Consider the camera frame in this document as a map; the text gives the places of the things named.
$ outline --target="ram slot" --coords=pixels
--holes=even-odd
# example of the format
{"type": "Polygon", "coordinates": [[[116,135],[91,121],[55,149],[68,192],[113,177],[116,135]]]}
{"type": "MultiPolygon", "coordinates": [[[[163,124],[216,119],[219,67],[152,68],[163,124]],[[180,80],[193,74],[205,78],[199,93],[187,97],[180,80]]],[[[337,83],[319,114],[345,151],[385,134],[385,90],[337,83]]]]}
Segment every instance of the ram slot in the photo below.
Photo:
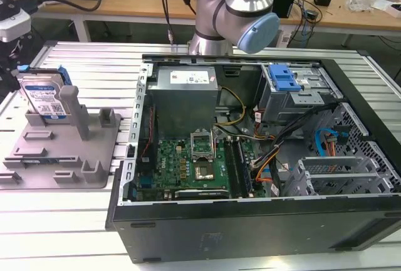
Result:
{"type": "Polygon", "coordinates": [[[239,173],[239,177],[243,178],[243,180],[240,181],[242,196],[248,197],[252,190],[252,182],[251,176],[249,175],[249,169],[245,161],[244,149],[242,148],[240,140],[234,141],[232,144],[234,148],[234,156],[236,157],[237,172],[239,173]]]}
{"type": "Polygon", "coordinates": [[[236,170],[236,159],[234,151],[232,150],[232,143],[230,141],[224,141],[224,155],[226,157],[227,174],[230,183],[230,191],[232,198],[241,197],[239,189],[239,180],[236,170]]]}

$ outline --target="motherboard chip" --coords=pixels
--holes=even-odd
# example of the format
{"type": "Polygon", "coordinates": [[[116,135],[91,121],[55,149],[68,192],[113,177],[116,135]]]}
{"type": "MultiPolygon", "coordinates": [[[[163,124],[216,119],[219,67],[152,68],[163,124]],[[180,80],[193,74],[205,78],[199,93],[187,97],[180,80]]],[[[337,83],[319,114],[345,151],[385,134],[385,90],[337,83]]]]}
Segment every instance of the motherboard chip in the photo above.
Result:
{"type": "Polygon", "coordinates": [[[194,168],[195,180],[214,180],[213,163],[196,162],[194,168]]]}

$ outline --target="white device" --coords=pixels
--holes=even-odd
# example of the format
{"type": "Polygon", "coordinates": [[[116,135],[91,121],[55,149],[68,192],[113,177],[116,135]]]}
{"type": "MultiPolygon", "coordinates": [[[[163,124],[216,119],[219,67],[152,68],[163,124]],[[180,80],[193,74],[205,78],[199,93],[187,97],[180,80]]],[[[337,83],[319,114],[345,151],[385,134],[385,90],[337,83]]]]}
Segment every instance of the white device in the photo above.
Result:
{"type": "Polygon", "coordinates": [[[24,10],[0,21],[0,41],[10,42],[31,31],[31,16],[24,10]]]}

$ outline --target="metal slotted table surface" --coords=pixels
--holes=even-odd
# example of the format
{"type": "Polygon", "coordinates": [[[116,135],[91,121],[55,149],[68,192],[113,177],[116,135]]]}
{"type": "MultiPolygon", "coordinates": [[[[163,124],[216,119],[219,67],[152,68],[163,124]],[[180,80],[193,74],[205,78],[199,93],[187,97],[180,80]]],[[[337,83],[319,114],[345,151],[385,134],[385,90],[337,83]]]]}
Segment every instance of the metal slotted table surface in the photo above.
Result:
{"type": "MultiPolygon", "coordinates": [[[[113,107],[123,117],[108,184],[78,191],[0,193],[1,270],[401,270],[401,231],[363,252],[239,258],[134,265],[117,232],[104,230],[113,174],[128,141],[133,97],[143,53],[186,53],[187,47],[64,43],[42,49],[33,66],[63,65],[89,112],[113,107]]],[[[266,49],[265,56],[332,58],[401,141],[399,87],[368,56],[356,51],[266,49]]],[[[26,124],[18,93],[0,105],[0,159],[26,124]]]]}

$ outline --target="motherboard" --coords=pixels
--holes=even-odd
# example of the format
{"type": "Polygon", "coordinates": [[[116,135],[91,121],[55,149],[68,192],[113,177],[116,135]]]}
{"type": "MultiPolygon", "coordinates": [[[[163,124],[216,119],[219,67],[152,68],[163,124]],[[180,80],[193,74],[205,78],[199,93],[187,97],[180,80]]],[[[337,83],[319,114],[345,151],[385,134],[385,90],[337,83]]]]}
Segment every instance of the motherboard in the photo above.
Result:
{"type": "Polygon", "coordinates": [[[161,139],[157,146],[156,172],[152,176],[140,176],[138,197],[143,201],[165,201],[201,198],[201,194],[211,197],[211,193],[223,194],[227,198],[241,196],[241,192],[248,194],[252,190],[251,160],[256,157],[253,147],[251,141],[239,143],[216,139],[210,143],[207,139],[196,142],[191,142],[191,139],[161,139]],[[230,152],[235,151],[237,155],[237,149],[242,153],[239,164],[229,157],[230,152]],[[208,152],[213,153],[213,157],[197,156],[208,152]],[[239,178],[238,183],[232,182],[232,178],[239,178]],[[247,188],[240,191],[239,186],[245,185],[247,188]]]}

